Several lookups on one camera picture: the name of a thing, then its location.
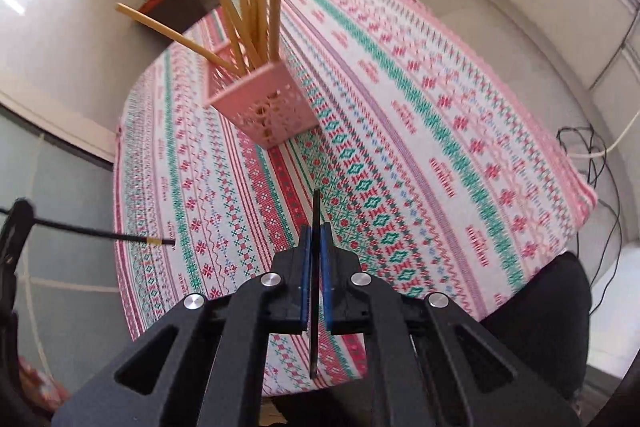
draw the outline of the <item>tablecloth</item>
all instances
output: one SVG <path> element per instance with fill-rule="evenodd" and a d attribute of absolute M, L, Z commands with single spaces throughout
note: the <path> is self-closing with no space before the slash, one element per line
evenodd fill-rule
<path fill-rule="evenodd" d="M 216 12 L 188 32 L 223 41 Z M 438 290 L 482 319 L 514 295 L 594 208 L 594 192 L 536 119 L 417 0 L 282 0 L 284 59 L 320 125 L 262 150 L 202 107 L 210 65 L 172 44 L 140 77 L 118 133 L 114 209 L 127 322 L 139 336 L 181 297 L 217 298 L 297 243 L 322 217 L 362 269 L 398 291 Z M 264 394 L 366 371 L 362 339 L 321 328 L 271 335 Z"/>

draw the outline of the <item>metal screw head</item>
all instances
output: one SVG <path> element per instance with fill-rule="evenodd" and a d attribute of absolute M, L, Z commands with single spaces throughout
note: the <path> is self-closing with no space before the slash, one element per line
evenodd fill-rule
<path fill-rule="evenodd" d="M 371 276 L 368 273 L 357 272 L 351 276 L 351 282 L 356 286 L 366 286 L 371 282 Z"/>
<path fill-rule="evenodd" d="M 446 308 L 449 304 L 449 297 L 444 293 L 432 293 L 428 297 L 429 304 L 434 308 Z"/>
<path fill-rule="evenodd" d="M 184 298 L 184 307 L 188 310 L 197 310 L 204 305 L 204 297 L 199 293 L 192 293 Z"/>
<path fill-rule="evenodd" d="M 282 281 L 282 277 L 274 272 L 268 272 L 260 277 L 260 282 L 263 286 L 277 286 L 280 281 Z"/>

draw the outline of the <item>pink plastic basket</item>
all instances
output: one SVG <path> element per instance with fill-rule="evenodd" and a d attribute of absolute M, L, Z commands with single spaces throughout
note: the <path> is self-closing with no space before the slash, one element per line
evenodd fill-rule
<path fill-rule="evenodd" d="M 235 63 L 229 42 L 213 51 Z M 241 78 L 209 63 L 204 107 L 209 105 L 263 149 L 318 125 L 318 118 L 282 60 L 268 62 Z"/>

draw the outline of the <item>white cable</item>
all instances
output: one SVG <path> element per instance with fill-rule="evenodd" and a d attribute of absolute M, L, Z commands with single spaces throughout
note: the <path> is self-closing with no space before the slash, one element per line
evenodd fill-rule
<path fill-rule="evenodd" d="M 591 158 L 602 158 L 604 155 L 609 154 L 613 149 L 615 149 L 618 144 L 622 141 L 622 139 L 625 137 L 625 134 L 629 132 L 629 129 L 631 129 L 631 126 L 634 124 L 634 122 L 636 121 L 636 119 L 638 118 L 638 116 L 640 116 L 640 109 L 638 109 L 638 112 L 636 113 L 636 115 L 631 119 L 631 121 L 629 122 L 629 124 L 625 127 L 625 130 L 622 132 L 622 134 L 620 134 L 620 136 L 618 137 L 618 139 L 612 143 L 612 145 L 610 147 L 607 147 L 606 150 L 604 151 L 600 151 L 600 152 L 594 152 L 591 154 L 575 154 L 575 153 L 567 153 L 567 156 L 569 156 L 569 158 L 583 158 L 583 159 L 591 159 Z"/>
<path fill-rule="evenodd" d="M 61 290 L 72 290 L 76 292 L 90 293 L 120 293 L 120 288 L 114 286 L 94 286 L 91 284 L 75 284 L 72 282 L 54 281 L 52 279 L 42 279 L 41 277 L 29 277 L 31 284 L 44 286 L 47 288 L 57 288 Z M 26 277 L 18 275 L 18 281 L 25 284 Z"/>
<path fill-rule="evenodd" d="M 42 142 L 44 141 L 44 134 L 40 134 L 40 138 L 38 139 L 38 143 L 36 144 L 36 151 L 33 155 L 33 170 L 31 171 L 31 179 L 29 181 L 29 186 L 27 188 L 27 197 L 31 198 L 33 196 L 33 185 L 36 179 L 36 172 L 38 171 L 38 156 L 40 155 L 40 149 L 42 147 Z M 44 354 L 44 346 L 42 346 L 42 341 L 40 340 L 40 334 L 38 333 L 38 325 L 36 323 L 36 314 L 33 310 L 33 293 L 31 292 L 31 278 L 29 276 L 29 248 L 28 243 L 24 245 L 22 249 L 22 275 L 24 277 L 24 295 L 27 301 L 27 312 L 29 313 L 29 320 L 31 321 L 31 331 L 33 332 L 33 340 L 36 344 L 36 349 L 38 350 L 38 356 L 40 357 L 40 363 L 42 364 L 42 368 L 45 373 L 49 377 L 51 377 L 51 370 L 49 368 L 49 363 L 47 362 L 47 357 Z"/>

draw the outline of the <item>black wire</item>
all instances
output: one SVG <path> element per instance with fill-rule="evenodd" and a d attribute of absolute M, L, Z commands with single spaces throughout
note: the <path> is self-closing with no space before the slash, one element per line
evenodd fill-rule
<path fill-rule="evenodd" d="M 582 134 L 584 132 L 590 134 L 588 143 L 587 143 L 587 139 Z M 621 211 L 620 192 L 618 190 L 618 184 L 616 183 L 616 180 L 613 177 L 611 169 L 609 168 L 609 165 L 607 164 L 607 146 L 606 146 L 606 143 L 605 143 L 604 139 L 602 138 L 602 136 L 600 136 L 600 134 L 598 134 L 594 130 L 593 125 L 579 126 L 579 127 L 561 127 L 560 129 L 558 129 L 558 133 L 556 134 L 556 138 L 558 140 L 558 143 L 562 147 L 562 149 L 564 149 L 564 151 L 567 152 L 567 146 L 566 146 L 566 144 L 564 142 L 564 139 L 563 139 L 563 135 L 565 133 L 571 133 L 572 136 L 577 136 L 580 139 L 580 141 L 582 142 L 582 144 L 584 145 L 584 148 L 587 151 L 587 154 L 593 154 L 593 153 L 604 151 L 604 155 L 602 156 L 602 165 L 600 166 L 599 170 L 597 168 L 596 163 L 594 162 L 595 158 L 589 158 L 589 168 L 588 168 L 588 171 L 586 172 L 587 183 L 589 185 L 591 185 L 591 187 L 593 187 L 595 189 L 597 187 L 597 185 L 598 185 L 598 179 L 600 178 L 600 176 L 602 175 L 604 170 L 607 169 L 607 172 L 609 174 L 609 178 L 611 179 L 611 182 L 613 184 L 613 188 L 614 188 L 614 190 L 616 192 L 617 210 L 614 210 L 612 208 L 612 206 L 610 206 L 610 204 L 607 203 L 606 201 L 598 199 L 598 203 L 601 204 L 602 206 L 604 206 L 605 208 L 607 208 L 609 210 L 609 212 L 611 212 L 611 214 L 616 218 L 616 221 L 613 224 L 613 227 L 610 230 L 609 235 L 607 236 L 607 240 L 605 242 L 604 248 L 602 249 L 602 255 L 600 256 L 600 262 L 598 264 L 598 269 L 596 270 L 596 273 L 594 274 L 593 279 L 591 280 L 590 285 L 589 285 L 590 288 L 593 286 L 593 283 L 595 282 L 595 280 L 596 280 L 596 278 L 598 276 L 598 273 L 600 272 L 600 269 L 602 268 L 602 264 L 604 262 L 604 257 L 606 255 L 607 248 L 609 247 L 609 243 L 611 241 L 611 237 L 613 236 L 613 233 L 616 231 L 616 229 L 618 229 L 619 234 L 620 234 L 620 245 L 619 245 L 619 248 L 618 248 L 618 254 L 617 254 L 617 257 L 616 257 L 616 267 L 614 269 L 614 272 L 613 272 L 613 274 L 611 276 L 611 279 L 609 279 L 609 281 L 607 282 L 606 286 L 604 287 L 604 290 L 602 292 L 602 297 L 600 298 L 600 302 L 590 312 L 590 315 L 591 315 L 591 314 L 593 314 L 593 312 L 595 312 L 599 308 L 599 306 L 604 301 L 604 296 L 605 296 L 605 293 L 607 292 L 607 288 L 611 284 L 613 278 L 616 276 L 616 273 L 618 271 L 618 263 L 620 262 L 620 253 L 622 252 L 622 224 L 620 223 L 620 211 Z M 576 250 L 577 250 L 576 257 L 578 259 L 580 259 L 580 234 L 576 233 L 575 238 L 576 238 Z"/>
<path fill-rule="evenodd" d="M 598 304 L 596 304 L 596 307 L 589 312 L 590 317 L 596 312 L 596 310 L 601 306 L 602 302 L 604 301 L 604 296 L 607 293 L 607 288 L 609 288 L 609 285 L 613 282 L 613 279 L 615 278 L 616 273 L 618 273 L 618 265 L 620 264 L 620 254 L 622 253 L 622 225 L 620 225 L 620 211 L 618 211 L 618 213 L 615 213 L 613 208 L 611 208 L 611 206 L 609 205 L 609 203 L 606 203 L 605 201 L 602 201 L 602 200 L 598 200 L 598 202 L 602 204 L 604 207 L 608 208 L 612 212 L 612 214 L 616 216 L 616 225 L 618 226 L 618 230 L 620 231 L 620 245 L 618 247 L 618 255 L 616 256 L 616 267 L 613 269 L 613 273 L 611 274 L 610 279 L 607 281 L 606 285 L 604 286 L 604 290 L 602 291 L 602 295 L 600 296 L 600 301 L 598 302 Z"/>

